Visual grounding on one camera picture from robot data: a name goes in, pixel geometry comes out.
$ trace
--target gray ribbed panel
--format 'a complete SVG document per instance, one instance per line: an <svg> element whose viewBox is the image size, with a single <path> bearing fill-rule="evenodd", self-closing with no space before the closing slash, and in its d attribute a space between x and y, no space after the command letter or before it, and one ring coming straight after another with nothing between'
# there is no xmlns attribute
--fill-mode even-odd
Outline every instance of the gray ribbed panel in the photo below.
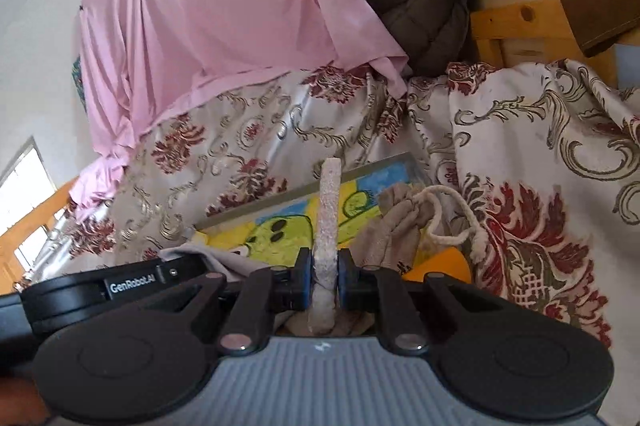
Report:
<svg viewBox="0 0 640 426"><path fill-rule="evenodd" d="M70 426L58 419L52 426ZM430 366L375 338L272 338L220 363L204 390L148 426L511 426L453 398ZM564 426L602 426L594 417Z"/></svg>

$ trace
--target white wall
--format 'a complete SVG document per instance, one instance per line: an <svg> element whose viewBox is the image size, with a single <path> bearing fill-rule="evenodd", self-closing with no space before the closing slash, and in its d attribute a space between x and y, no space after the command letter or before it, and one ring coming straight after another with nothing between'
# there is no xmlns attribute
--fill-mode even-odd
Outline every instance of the white wall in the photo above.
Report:
<svg viewBox="0 0 640 426"><path fill-rule="evenodd" d="M93 152L71 78L81 0L0 0L0 174L33 135L57 186Z"/></svg>

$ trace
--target metal screw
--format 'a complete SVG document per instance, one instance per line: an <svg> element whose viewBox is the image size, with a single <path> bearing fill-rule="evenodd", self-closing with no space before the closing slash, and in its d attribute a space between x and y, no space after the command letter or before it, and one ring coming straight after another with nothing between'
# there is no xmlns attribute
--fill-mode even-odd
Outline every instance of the metal screw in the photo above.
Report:
<svg viewBox="0 0 640 426"><path fill-rule="evenodd" d="M400 334L396 337L396 346L402 350L416 352L427 346L427 340L420 334Z"/></svg>
<svg viewBox="0 0 640 426"><path fill-rule="evenodd" d="M251 338L244 334L227 334L220 340L220 346L227 350L246 350L251 346Z"/></svg>

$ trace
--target orange object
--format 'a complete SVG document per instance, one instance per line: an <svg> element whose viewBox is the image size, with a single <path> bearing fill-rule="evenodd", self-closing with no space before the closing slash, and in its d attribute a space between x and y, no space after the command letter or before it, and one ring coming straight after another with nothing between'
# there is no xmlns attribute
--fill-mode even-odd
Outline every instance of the orange object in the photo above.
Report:
<svg viewBox="0 0 640 426"><path fill-rule="evenodd" d="M428 272L443 272L460 281L471 283L469 264L466 262L463 254L455 247L448 247L425 262L422 262L418 267L414 267L402 276L402 279L422 282L424 275Z"/></svg>

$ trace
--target white stick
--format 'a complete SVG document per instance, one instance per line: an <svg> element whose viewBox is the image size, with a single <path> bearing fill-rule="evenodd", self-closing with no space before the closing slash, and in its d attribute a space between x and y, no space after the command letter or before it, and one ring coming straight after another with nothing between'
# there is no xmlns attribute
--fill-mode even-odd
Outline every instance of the white stick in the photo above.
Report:
<svg viewBox="0 0 640 426"><path fill-rule="evenodd" d="M308 327L312 334L334 328L337 270L338 199L342 162L329 158L322 164L320 200L314 237L314 286L311 293Z"/></svg>

